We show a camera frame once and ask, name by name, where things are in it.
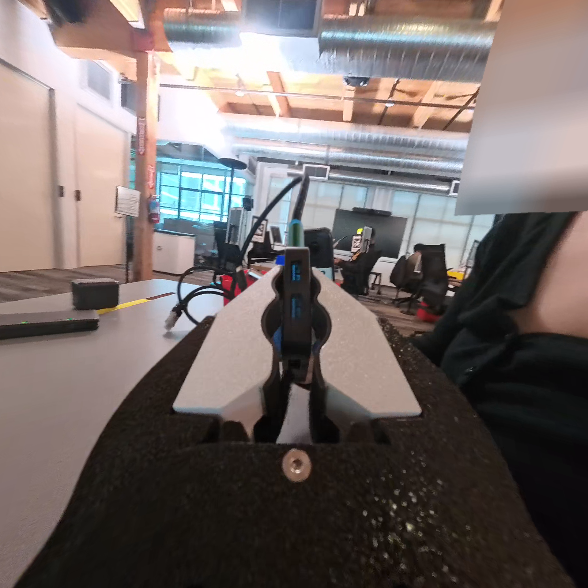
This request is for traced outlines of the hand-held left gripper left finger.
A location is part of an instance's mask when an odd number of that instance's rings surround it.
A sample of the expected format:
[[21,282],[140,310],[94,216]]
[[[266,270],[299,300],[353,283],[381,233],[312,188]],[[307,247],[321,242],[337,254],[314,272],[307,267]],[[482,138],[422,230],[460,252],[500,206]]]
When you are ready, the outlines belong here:
[[239,422],[250,439],[265,417],[269,437],[277,437],[284,396],[272,339],[277,327],[267,320],[282,270],[274,267],[218,312],[173,402],[176,413]]

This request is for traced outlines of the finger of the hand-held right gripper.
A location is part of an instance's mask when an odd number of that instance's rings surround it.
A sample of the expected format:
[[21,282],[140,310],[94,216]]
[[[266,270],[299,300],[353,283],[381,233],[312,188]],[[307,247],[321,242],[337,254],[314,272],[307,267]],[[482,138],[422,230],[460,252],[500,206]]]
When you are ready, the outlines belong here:
[[587,210],[587,1],[506,1],[457,215]]

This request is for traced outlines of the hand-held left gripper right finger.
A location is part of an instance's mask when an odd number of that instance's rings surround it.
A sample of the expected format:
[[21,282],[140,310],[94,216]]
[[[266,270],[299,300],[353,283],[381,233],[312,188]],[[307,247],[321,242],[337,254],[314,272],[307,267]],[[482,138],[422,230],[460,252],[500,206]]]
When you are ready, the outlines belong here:
[[316,301],[327,335],[318,352],[325,416],[345,438],[355,424],[422,416],[377,317],[318,269]]

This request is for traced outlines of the red plastic bin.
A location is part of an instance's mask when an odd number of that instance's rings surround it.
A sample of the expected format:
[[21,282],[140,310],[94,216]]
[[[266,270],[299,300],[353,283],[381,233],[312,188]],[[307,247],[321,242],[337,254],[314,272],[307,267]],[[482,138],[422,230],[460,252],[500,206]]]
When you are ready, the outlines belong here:
[[[265,278],[266,275],[271,275],[275,268],[253,268],[243,269],[243,275],[247,284],[247,291],[253,290],[251,294],[251,302],[264,302],[267,306],[274,302],[276,293],[270,284],[272,278]],[[240,296],[242,290],[239,281],[232,275],[223,274],[219,276],[219,285],[224,290],[224,305],[227,305],[237,296]]]

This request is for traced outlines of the black usb hub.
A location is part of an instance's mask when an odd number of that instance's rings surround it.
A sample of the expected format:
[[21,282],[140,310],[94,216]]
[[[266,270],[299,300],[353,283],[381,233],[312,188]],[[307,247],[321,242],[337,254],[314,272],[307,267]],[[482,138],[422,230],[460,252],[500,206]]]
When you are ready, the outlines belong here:
[[299,385],[308,381],[312,356],[311,266],[306,247],[287,247],[276,279],[281,310],[283,369]]

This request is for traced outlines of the black hdmi cable green plugs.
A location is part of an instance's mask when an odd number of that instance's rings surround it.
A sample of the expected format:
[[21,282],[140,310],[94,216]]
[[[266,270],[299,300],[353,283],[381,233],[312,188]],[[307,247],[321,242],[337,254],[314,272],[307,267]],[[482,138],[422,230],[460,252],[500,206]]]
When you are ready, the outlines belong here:
[[291,180],[278,194],[267,204],[265,209],[261,211],[260,216],[258,216],[255,223],[251,226],[249,233],[247,234],[243,246],[239,252],[239,261],[236,263],[235,271],[234,271],[234,278],[233,278],[233,290],[239,286],[241,292],[247,289],[248,283],[247,278],[245,275],[245,271],[243,269],[243,258],[248,250],[249,245],[252,242],[252,239],[263,223],[269,215],[269,213],[277,206],[277,204],[282,200],[283,196],[286,195],[288,192],[292,191],[296,186],[300,185],[298,197],[295,202],[295,208],[292,213],[292,217],[289,223],[289,246],[302,246],[303,245],[303,236],[304,236],[304,229],[302,224],[302,214],[305,207],[306,196],[308,192],[310,184],[310,178],[307,174],[303,174],[300,177],[294,178]]

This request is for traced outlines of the person's right forearm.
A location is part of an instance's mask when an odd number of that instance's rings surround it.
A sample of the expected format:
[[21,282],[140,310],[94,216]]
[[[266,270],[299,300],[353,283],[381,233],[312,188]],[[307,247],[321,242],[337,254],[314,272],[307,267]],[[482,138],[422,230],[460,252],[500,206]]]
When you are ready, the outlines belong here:
[[587,212],[578,212],[550,254],[530,302],[511,313],[520,334],[587,339]]

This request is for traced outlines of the black office chair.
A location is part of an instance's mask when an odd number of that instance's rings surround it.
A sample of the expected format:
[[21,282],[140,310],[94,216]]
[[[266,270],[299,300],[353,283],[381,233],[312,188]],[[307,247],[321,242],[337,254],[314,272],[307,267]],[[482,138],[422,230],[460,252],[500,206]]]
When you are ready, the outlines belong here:
[[396,305],[407,303],[410,310],[413,303],[421,301],[434,312],[441,310],[449,288],[445,254],[444,243],[424,245],[422,273],[414,278],[406,275],[407,256],[400,257],[389,278],[390,283],[396,288],[393,303]]

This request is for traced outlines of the white cabinet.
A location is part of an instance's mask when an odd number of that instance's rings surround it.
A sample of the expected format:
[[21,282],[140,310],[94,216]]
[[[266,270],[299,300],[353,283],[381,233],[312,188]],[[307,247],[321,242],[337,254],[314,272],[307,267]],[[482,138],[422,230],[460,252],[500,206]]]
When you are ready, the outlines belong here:
[[195,236],[155,231],[153,233],[153,271],[181,275],[194,266]]

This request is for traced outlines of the black cube box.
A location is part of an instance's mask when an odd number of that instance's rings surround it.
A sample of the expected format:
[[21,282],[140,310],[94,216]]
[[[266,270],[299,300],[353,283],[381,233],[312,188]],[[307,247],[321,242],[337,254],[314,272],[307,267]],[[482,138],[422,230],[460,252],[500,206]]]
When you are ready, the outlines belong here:
[[72,306],[76,311],[101,311],[119,304],[119,282],[111,278],[84,278],[70,283]]

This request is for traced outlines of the black flat box green lights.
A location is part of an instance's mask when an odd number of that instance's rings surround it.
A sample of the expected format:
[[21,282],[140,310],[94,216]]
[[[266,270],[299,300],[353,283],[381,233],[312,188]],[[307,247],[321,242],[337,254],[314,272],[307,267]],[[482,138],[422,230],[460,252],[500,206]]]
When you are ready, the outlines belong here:
[[97,311],[50,311],[1,315],[1,340],[92,332],[99,327]]

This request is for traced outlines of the black floor lamp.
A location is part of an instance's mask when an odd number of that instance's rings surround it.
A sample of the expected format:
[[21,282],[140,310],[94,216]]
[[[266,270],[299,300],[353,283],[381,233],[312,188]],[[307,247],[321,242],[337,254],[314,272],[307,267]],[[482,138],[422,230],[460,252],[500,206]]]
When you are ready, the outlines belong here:
[[221,206],[221,220],[226,222],[230,209],[242,206],[246,196],[247,180],[236,174],[238,171],[245,170],[246,164],[234,158],[220,158],[218,162],[228,170],[224,177],[224,195]]

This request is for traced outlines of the black wall screen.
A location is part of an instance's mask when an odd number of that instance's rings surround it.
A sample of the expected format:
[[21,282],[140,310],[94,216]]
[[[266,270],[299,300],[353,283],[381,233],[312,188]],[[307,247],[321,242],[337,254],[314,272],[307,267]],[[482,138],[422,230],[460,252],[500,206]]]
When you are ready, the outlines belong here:
[[386,210],[358,207],[352,210],[338,209],[332,228],[334,250],[350,252],[352,235],[358,229],[369,226],[376,231],[376,249],[381,252],[380,256],[397,259],[407,221],[407,218],[395,217]]

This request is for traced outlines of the silver air duct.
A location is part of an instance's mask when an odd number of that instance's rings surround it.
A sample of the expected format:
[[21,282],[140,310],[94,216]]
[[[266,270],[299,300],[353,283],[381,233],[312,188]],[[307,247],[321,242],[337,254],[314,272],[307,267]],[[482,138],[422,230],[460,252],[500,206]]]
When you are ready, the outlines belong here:
[[463,156],[469,134],[448,130],[362,125],[348,122],[223,114],[223,131],[233,137],[347,146],[373,151]]
[[240,25],[239,12],[195,8],[166,8],[163,12],[164,33],[170,46],[239,47]]
[[479,83],[496,30],[483,21],[328,26],[319,36],[320,62],[342,76]]

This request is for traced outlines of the wooden post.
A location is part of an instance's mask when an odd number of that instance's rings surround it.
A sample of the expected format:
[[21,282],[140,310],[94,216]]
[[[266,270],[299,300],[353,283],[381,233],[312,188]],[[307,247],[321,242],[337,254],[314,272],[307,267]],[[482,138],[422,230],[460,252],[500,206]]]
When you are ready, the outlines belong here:
[[151,204],[156,181],[156,144],[159,103],[159,59],[155,49],[156,1],[139,1],[143,30],[135,34],[136,135],[135,188],[139,213],[134,221],[133,281],[147,281],[153,274],[153,222]]

